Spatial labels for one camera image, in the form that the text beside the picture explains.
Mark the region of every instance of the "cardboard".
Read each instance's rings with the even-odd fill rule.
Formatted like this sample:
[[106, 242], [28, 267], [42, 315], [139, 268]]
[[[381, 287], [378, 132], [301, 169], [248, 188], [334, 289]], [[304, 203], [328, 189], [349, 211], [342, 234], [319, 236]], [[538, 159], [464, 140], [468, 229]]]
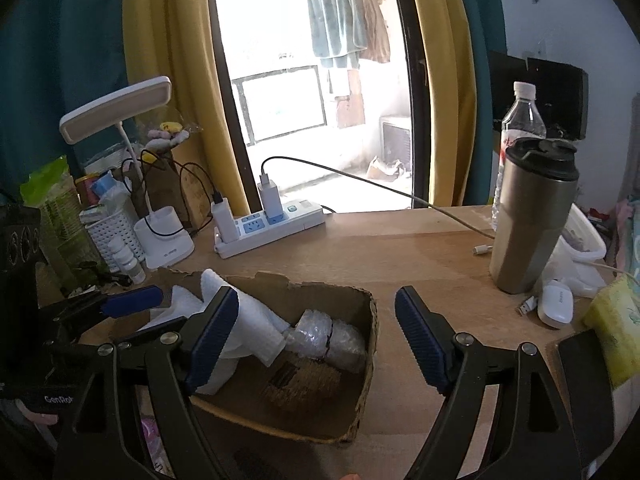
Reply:
[[[171, 289], [180, 285], [200, 296], [200, 272], [185, 274], [169, 269], [153, 273], [145, 285], [157, 285], [164, 292], [163, 306], [168, 306]], [[355, 326], [367, 344], [367, 363], [363, 373], [341, 372], [338, 391], [316, 410], [299, 414], [279, 409], [265, 394], [270, 381], [289, 359], [288, 352], [278, 356], [270, 368], [257, 358], [240, 359], [234, 376], [214, 396], [196, 395], [191, 402], [219, 418], [273, 436], [301, 442], [333, 444], [351, 442], [358, 431], [367, 394], [373, 377], [373, 355], [378, 340], [378, 316], [372, 295], [350, 286], [321, 282], [291, 283], [285, 276], [258, 272], [255, 277], [230, 276], [225, 279], [245, 293], [262, 301], [292, 326], [306, 309], [322, 310], [333, 319]], [[114, 339], [133, 332], [146, 321], [143, 316], [123, 318], [98, 325], [85, 340], [99, 343], [108, 332]]]

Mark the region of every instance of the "white charger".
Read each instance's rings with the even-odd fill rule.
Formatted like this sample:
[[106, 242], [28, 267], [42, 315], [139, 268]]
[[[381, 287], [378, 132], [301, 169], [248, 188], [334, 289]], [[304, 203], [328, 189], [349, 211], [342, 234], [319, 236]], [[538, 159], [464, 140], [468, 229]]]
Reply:
[[278, 218], [283, 214], [282, 202], [280, 201], [280, 193], [278, 192], [278, 186], [274, 181], [269, 179], [267, 173], [260, 175], [260, 182], [257, 185], [258, 194], [260, 195], [260, 201], [262, 202], [262, 208], [267, 218]]
[[229, 201], [226, 197], [222, 198], [219, 192], [213, 194], [213, 202], [211, 203], [211, 215], [216, 222], [216, 227], [220, 233], [220, 238], [226, 244], [235, 242], [240, 237], [240, 230], [236, 225], [234, 216], [231, 214]]

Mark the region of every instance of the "air conditioner unit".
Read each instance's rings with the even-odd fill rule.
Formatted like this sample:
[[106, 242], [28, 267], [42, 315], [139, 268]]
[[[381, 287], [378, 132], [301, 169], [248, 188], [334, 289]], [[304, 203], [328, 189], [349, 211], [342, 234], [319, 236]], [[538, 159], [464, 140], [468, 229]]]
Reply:
[[393, 164], [399, 160], [405, 170], [413, 171], [414, 150], [411, 140], [411, 117], [380, 117], [382, 133], [382, 160]]

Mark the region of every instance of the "black tumbler lid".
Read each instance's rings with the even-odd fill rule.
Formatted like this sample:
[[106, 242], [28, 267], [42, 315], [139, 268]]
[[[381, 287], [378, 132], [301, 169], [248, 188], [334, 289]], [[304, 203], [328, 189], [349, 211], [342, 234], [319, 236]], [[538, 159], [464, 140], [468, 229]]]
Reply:
[[531, 173], [566, 182], [578, 180], [575, 146], [566, 140], [521, 137], [505, 154], [513, 164]]

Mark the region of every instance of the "wooden desk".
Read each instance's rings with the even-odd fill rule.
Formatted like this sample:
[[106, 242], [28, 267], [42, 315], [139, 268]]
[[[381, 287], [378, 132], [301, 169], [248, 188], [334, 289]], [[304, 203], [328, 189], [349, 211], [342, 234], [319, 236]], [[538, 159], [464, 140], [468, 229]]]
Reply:
[[[452, 210], [472, 225], [489, 229], [489, 207]], [[403, 285], [413, 285], [431, 310], [444, 314], [458, 332], [469, 332], [485, 345], [515, 349], [524, 341], [535, 343], [555, 374], [554, 343], [569, 335], [571, 327], [552, 330], [537, 317], [525, 318], [516, 312], [523, 297], [498, 290], [489, 276], [490, 256], [471, 252], [487, 240], [430, 209], [330, 215], [324, 226], [228, 260], [213, 253], [212, 230], [199, 234], [194, 254], [178, 264], [179, 270], [210, 267], [223, 275], [244, 276], [266, 270], [294, 282], [356, 286], [371, 291], [380, 318], [376, 369], [360, 433], [352, 446], [337, 449], [287, 442], [203, 413], [202, 423], [214, 449], [261, 450], [291, 480], [337, 480], [348, 472], [358, 472], [363, 480], [404, 478], [442, 398], [425, 384], [396, 322], [394, 295]], [[465, 472], [479, 464], [496, 391], [493, 387], [485, 395], [490, 406], [481, 410]]]

